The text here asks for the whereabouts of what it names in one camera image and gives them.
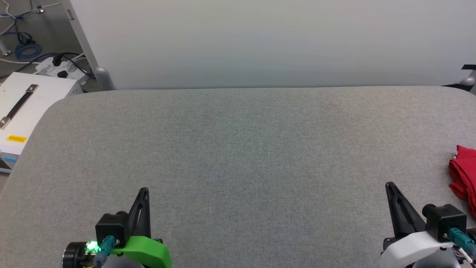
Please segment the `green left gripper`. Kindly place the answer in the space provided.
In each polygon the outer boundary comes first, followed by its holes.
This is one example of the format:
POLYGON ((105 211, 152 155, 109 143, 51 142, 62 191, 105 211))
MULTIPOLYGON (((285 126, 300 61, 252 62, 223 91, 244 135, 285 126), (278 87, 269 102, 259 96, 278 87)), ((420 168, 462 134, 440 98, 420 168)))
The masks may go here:
POLYGON ((129 211, 131 237, 123 248, 114 248, 112 255, 122 254, 149 268, 172 268, 168 248, 151 239, 149 189, 142 187, 129 211))

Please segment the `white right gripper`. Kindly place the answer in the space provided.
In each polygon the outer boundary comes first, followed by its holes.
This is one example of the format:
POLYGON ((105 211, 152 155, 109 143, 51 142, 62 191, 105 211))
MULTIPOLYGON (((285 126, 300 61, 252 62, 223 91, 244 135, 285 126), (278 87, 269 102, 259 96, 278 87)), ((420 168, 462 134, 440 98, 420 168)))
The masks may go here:
POLYGON ((383 251, 379 268, 454 268, 453 244, 424 232, 425 221, 394 182, 387 182, 385 190, 394 238, 400 240, 383 251))

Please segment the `red and white garment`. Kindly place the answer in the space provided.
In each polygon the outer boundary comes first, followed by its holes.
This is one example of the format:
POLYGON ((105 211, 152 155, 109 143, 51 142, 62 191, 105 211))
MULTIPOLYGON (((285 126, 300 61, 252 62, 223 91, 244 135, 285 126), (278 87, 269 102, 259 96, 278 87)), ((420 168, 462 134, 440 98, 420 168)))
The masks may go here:
POLYGON ((449 161, 448 170, 454 195, 467 202, 469 213, 476 218, 476 149, 457 145, 457 152, 449 161))

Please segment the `white equipment case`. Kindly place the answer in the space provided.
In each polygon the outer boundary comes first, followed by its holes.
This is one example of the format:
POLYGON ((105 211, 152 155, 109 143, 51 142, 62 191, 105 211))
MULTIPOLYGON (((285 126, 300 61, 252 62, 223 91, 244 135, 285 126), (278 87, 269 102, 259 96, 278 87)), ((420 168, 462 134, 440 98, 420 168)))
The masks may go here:
POLYGON ((83 93, 76 80, 15 72, 0 83, 0 119, 8 114, 31 84, 37 84, 39 88, 9 125, 4 130, 0 129, 0 173, 12 172, 36 124, 51 105, 83 93), (27 141, 10 142, 7 141, 9 135, 25 136, 27 141))

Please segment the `white power strip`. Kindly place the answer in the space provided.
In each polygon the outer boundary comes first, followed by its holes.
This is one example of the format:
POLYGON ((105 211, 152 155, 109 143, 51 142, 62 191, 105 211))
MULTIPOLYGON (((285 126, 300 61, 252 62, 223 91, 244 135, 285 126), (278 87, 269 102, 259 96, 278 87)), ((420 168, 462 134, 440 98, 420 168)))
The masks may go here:
POLYGON ((48 57, 36 66, 35 74, 72 79, 78 81, 80 84, 88 81, 90 77, 74 64, 74 61, 67 60, 60 55, 48 57))

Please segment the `white partition board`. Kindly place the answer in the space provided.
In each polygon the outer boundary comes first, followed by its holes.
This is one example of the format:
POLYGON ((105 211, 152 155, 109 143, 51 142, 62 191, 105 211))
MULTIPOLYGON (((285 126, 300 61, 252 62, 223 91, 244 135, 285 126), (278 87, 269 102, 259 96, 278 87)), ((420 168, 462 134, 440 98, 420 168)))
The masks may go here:
POLYGON ((115 90, 440 86, 476 64, 476 0, 73 0, 115 90))

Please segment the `grey partition post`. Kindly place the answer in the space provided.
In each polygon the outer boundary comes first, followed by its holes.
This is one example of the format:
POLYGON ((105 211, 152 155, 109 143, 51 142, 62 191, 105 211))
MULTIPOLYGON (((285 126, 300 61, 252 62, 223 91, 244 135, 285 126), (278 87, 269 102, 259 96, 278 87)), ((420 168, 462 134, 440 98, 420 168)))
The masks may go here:
POLYGON ((469 76, 462 80, 459 84, 467 92, 471 92, 474 88, 476 88, 476 70, 472 70, 469 76))
POLYGON ((70 19, 70 24, 72 25, 74 33, 76 34, 78 42, 80 43, 80 46, 82 48, 82 51, 85 53, 86 58, 89 61, 92 72, 98 84, 100 85, 100 88, 102 88, 102 90, 115 90, 108 71, 97 64, 97 60, 90 47, 85 32, 82 29, 80 20, 76 14, 76 10, 73 7, 73 0, 62 1, 64 2, 63 5, 65 7, 65 10, 67 11, 68 18, 70 19))

